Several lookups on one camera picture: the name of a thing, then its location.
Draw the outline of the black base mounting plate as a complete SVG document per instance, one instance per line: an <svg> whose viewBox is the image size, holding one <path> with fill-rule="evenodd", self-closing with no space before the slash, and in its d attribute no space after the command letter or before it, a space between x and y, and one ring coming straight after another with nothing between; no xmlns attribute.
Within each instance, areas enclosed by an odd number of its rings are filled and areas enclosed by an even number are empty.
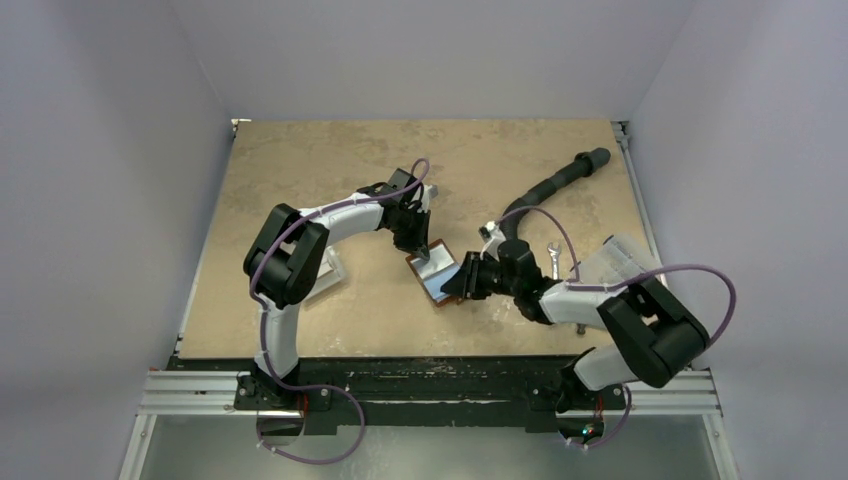
<svg viewBox="0 0 848 480"><path fill-rule="evenodd" d="M580 433L626 405L621 386L587 393L562 374L572 355L303 358L286 390L251 359L183 360L171 372L235 376L237 412L296 413L308 435L341 426L520 427L528 433Z"/></svg>

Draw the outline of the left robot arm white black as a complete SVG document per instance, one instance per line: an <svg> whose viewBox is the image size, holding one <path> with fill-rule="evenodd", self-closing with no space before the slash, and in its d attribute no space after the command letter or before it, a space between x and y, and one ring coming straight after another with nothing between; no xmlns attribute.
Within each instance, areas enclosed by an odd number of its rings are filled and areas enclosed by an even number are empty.
<svg viewBox="0 0 848 480"><path fill-rule="evenodd" d="M422 176L398 169L389 180L331 204L296 209L282 203L271 210L243 271L258 304L259 395L272 408L287 408L297 399L300 306L316 287L326 250L354 235L387 230L397 250L429 259L430 203L437 194Z"/></svg>

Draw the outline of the small silver wrench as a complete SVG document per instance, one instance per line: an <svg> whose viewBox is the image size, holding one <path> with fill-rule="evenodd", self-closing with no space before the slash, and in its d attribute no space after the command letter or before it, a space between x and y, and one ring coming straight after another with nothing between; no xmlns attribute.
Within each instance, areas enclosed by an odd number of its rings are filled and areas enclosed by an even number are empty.
<svg viewBox="0 0 848 480"><path fill-rule="evenodd" d="M561 255L561 246L559 243L550 242L547 245L547 251L550 256L551 262L551 277L554 280L560 279L560 267L559 267L559 258Z"/></svg>

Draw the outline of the clear plastic screw organizer box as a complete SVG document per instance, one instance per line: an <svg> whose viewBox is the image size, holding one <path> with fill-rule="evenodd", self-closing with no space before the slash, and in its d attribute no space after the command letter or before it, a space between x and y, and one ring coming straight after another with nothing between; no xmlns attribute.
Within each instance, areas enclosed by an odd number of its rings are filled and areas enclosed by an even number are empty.
<svg viewBox="0 0 848 480"><path fill-rule="evenodd" d="M615 285L661 266L645 245L622 233L611 235L583 258L578 270L581 283Z"/></svg>

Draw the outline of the brown leather card holder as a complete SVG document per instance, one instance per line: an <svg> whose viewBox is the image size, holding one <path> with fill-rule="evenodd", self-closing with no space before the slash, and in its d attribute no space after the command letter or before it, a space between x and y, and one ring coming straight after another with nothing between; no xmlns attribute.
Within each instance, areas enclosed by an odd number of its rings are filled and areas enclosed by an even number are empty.
<svg viewBox="0 0 848 480"><path fill-rule="evenodd" d="M442 286L459 272L460 263L443 239L437 239L429 245L429 254L428 260L416 255L408 255L405 258L428 300L435 308L460 303L459 297L442 291Z"/></svg>

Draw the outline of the aluminium rail at table edge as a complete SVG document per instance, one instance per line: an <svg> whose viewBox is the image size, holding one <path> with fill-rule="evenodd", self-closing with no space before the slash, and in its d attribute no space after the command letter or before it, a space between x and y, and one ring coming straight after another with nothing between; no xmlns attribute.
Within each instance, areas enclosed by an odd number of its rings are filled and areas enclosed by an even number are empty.
<svg viewBox="0 0 848 480"><path fill-rule="evenodd" d="M639 211L642 230L644 232L644 237L647 240L646 247L650 250L651 254L660 261L653 229L629 152L630 136L627 133L627 123L613 121L611 123L611 127L618 144L619 151L622 155L623 163L625 165L637 209ZM679 364L679 362L674 358L675 353L673 353L671 349L668 349L671 347L669 341L673 340L673 333L675 331L681 332L680 325L675 324L672 318L662 310L662 307L670 306L672 294L667 288L664 275L659 271L659 268L647 271L640 275L646 275L647 280L637 280L637 283L639 285L646 285L646 292L649 294L647 302L652 303L653 306L657 308L655 319L649 322L649 327L658 341L657 346L659 347L659 350L656 351L656 354L663 362L671 360L668 376L673 378L680 371L687 370L688 366Z"/></svg>

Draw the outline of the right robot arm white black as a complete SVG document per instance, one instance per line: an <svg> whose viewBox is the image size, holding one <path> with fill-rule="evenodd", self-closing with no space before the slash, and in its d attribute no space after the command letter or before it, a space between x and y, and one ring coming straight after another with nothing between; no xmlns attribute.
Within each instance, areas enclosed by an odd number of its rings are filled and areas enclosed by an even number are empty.
<svg viewBox="0 0 848 480"><path fill-rule="evenodd" d="M702 323L655 276L639 275L620 287L567 283L543 275L523 240L505 241L496 255L467 253L440 289L463 300L509 296L532 322L606 331L611 344L580 354L560 371L560 396L576 407L631 381L661 388L710 344Z"/></svg>

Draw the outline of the clear plastic bin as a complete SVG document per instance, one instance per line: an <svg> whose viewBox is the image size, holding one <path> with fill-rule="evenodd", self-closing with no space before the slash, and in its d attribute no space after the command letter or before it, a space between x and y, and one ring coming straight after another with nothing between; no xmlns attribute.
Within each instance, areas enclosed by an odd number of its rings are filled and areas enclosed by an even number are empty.
<svg viewBox="0 0 848 480"><path fill-rule="evenodd" d="M338 253L332 246L327 247L319 265L315 284L305 299L311 300L318 297L324 291L343 282L346 277L347 272Z"/></svg>

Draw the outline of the aluminium front frame rail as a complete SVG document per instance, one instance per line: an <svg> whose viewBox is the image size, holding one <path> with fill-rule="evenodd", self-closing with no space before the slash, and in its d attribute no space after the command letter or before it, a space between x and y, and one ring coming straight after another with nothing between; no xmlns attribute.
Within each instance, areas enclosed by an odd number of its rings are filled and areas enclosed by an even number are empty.
<svg viewBox="0 0 848 480"><path fill-rule="evenodd" d="M344 373L340 386L353 395L369 420L376 409L392 407L516 407L521 411L552 412L559 392L553 380L497 373L413 371L408 374ZM263 393L236 371L154 371L148 374L137 409L140 415L258 415L295 417L301 413L346 407L345 397L326 386L308 393L277 396ZM685 371L667 386L643 383L608 387L601 402L605 412L621 413L626 405L635 415L714 415L721 411L712 376Z"/></svg>

